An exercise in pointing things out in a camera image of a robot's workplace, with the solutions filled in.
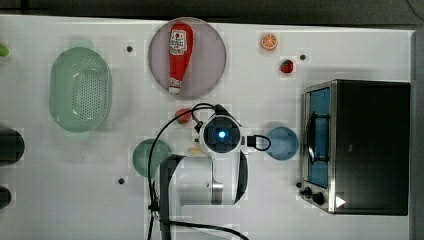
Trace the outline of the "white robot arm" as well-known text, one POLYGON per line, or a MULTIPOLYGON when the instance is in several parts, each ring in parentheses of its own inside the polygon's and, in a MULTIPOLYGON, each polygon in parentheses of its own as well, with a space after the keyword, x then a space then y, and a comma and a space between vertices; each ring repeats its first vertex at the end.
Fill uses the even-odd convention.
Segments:
POLYGON ((172 154, 158 167, 155 186, 161 240, 229 240, 231 235, 249 240, 227 227, 192 223, 182 214, 183 206, 234 205, 247 188, 243 127, 223 106, 217 104, 213 110, 197 128, 203 154, 172 154))

